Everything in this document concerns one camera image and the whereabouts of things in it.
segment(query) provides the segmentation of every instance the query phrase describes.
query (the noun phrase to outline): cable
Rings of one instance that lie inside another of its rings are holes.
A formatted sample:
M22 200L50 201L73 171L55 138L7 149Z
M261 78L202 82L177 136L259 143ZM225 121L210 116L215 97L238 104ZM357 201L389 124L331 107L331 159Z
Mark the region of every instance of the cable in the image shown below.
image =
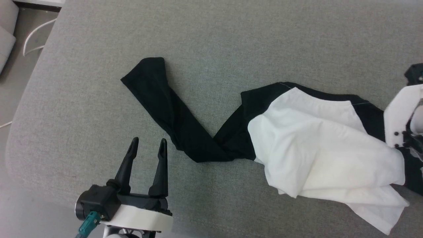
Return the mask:
M44 23L44 24L41 24L41 25L39 25L37 28L35 28L35 29L31 32L31 33L29 33L28 37L27 37L27 38L26 38L26 40L25 40L25 43L24 43L24 49L23 49L23 51L22 51L22 53L23 53L24 57L25 57L27 54L29 54L29 53L31 53L31 52L33 52L33 51L35 51L35 50L39 50L39 49L44 48L44 46L39 46L39 47L37 47L37 48L34 48L34 49L32 49L32 50L30 50L30 51L26 52L26 46L27 46L27 44L28 44L29 38L31 38L31 36L32 36L32 35L33 35L36 31L38 31L38 29L40 29L41 27L46 26L46 25L48 25L48 24L51 24L51 23L53 23L53 22L55 22L55 21L56 21L56 19L53 19L53 20L48 21L48 22L46 22L46 23Z
M87 238L90 233L100 224L101 217L98 212L92 211L85 218L84 222L78 229L78 235L75 238Z
M11 122L8 122L6 124L1 125L0 128L5 127L5 126L10 125L10 124L12 124L12 121Z

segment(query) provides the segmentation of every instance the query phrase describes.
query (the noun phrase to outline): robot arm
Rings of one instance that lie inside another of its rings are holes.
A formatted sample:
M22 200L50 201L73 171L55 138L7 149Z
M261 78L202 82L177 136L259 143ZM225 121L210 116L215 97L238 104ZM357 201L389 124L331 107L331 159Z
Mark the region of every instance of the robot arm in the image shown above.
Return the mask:
M168 210L168 152L167 141L160 143L156 175L148 195L132 194L129 180L132 162L137 155L138 137L132 140L128 152L114 179L106 186L92 185L84 191L75 204L75 215L85 220L80 234L91 212L98 214L99 223L105 224L104 238L138 238L134 234L119 234L120 230L140 231L142 238L154 238L156 232L170 232L172 213Z
M409 83L384 112L385 140L388 146L410 149L423 161L423 64L412 65L405 73Z

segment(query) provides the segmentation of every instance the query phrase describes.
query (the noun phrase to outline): teal cable connector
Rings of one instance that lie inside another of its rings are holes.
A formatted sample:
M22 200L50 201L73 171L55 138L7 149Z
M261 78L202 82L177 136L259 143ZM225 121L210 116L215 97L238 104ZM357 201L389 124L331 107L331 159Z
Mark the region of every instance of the teal cable connector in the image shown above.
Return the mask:
M75 238L87 238L90 233L100 224L101 217L98 212L92 211L85 218L84 222L78 229L78 235Z

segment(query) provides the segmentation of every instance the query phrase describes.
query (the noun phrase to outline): white cable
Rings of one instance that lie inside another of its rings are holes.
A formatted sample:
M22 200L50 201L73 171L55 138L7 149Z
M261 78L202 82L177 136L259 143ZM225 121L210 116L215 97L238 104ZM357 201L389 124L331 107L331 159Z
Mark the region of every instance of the white cable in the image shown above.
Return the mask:
M5 127L5 126L10 125L10 124L12 124L12 122L8 122L8 123L6 123L4 125L1 125L0 128Z
M48 25L48 24L51 24L51 23L53 23L53 22L55 22L56 21L56 19L53 19L53 20L51 20L51 21L48 21L48 22L46 22L46 23L44 23L44 24L41 24L41 25L39 25L37 28L35 28L31 33L29 33L29 35L28 35L28 37L26 38L26 40L25 40L25 43L24 43L24 50L23 50L23 55L24 55L24 57L27 55L27 54L29 54L29 53L31 53L31 52L33 52L33 51L35 51L35 50L39 50L39 49L42 49L42 48L44 48L44 46L39 46L39 47L37 47L37 48L34 48L34 49L32 49L32 50L30 50L30 51L28 51L28 52L26 52L26 46L27 46L27 44L28 44L28 41L29 41L29 38L31 38L31 36L36 32L36 31L38 31L38 29L40 29L41 27L43 27L43 26L46 26L46 25Z

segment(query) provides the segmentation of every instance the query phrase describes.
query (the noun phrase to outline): black sleeve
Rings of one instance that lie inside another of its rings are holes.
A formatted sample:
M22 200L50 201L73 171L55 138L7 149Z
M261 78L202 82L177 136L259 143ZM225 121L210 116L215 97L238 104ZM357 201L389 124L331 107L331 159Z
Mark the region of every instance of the black sleeve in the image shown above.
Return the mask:
M145 58L121 79L178 150L195 162L232 161L169 87L163 58Z

